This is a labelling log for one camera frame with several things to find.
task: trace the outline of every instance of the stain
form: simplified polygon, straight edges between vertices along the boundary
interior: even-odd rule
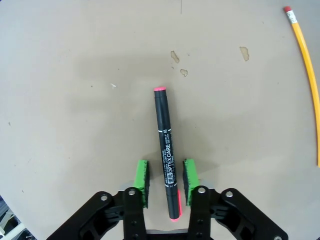
[[[178,64],[180,62],[180,59],[178,58],[175,51],[171,51],[171,57],[173,58],[173,60],[175,61],[176,64]]]
[[[245,46],[241,46],[239,47],[240,48],[240,51],[241,51],[241,54],[242,54],[242,57],[245,61],[248,61],[249,60],[249,51],[248,51],[248,48],[246,48]]]
[[[186,77],[186,76],[188,75],[188,71],[185,70],[185,69],[180,69],[180,73],[181,73],[184,77]]]
[[[110,83],[112,89],[115,89],[117,87],[117,85],[114,85],[113,83]]]

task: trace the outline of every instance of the pencil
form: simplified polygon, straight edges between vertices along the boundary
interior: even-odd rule
[[[284,11],[288,16],[288,19],[291,22],[293,31],[295,33],[295,37],[299,43],[300,50],[303,56],[305,68],[309,77],[311,94],[313,99],[313,106],[314,106],[314,113],[315,113],[315,123],[316,123],[316,139],[317,139],[317,165],[320,168],[320,102],[319,102],[319,94],[318,94],[318,87],[316,76],[314,72],[314,68],[312,66],[311,58],[309,55],[309,51],[307,48],[307,44],[302,34],[301,28],[297,21],[297,18],[292,11],[291,7],[286,6],[284,7]]]

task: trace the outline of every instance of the highlighter pen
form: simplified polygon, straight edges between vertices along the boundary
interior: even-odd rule
[[[169,217],[176,222],[181,213],[180,197],[176,179],[176,165],[172,144],[172,131],[170,126],[169,107],[166,87],[156,87],[154,91],[156,120],[162,156],[162,167],[166,200],[168,203]]]

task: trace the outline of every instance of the silver screw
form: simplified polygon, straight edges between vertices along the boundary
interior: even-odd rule
[[[232,193],[232,191],[227,191],[225,193],[225,195],[228,197],[228,198],[232,198],[234,196],[234,194]]]
[[[132,189],[132,190],[129,191],[129,195],[135,195],[135,194],[136,194],[135,190]]]
[[[206,192],[206,190],[203,187],[200,187],[198,189],[198,193],[200,193],[200,194],[204,194],[205,192]]]
[[[107,196],[107,195],[102,195],[102,196],[100,197],[100,199],[101,199],[101,201],[105,201],[105,200],[108,199],[108,196]]]

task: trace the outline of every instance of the table surface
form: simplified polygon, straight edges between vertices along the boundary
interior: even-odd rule
[[[1,196],[43,240],[147,159],[146,227],[187,228],[187,207],[177,223],[167,213],[153,93],[166,86],[179,188],[193,158],[201,179],[237,188],[291,240],[317,239],[315,116],[288,4],[320,78],[316,0],[1,1]],[[211,236],[233,239],[215,221]]]

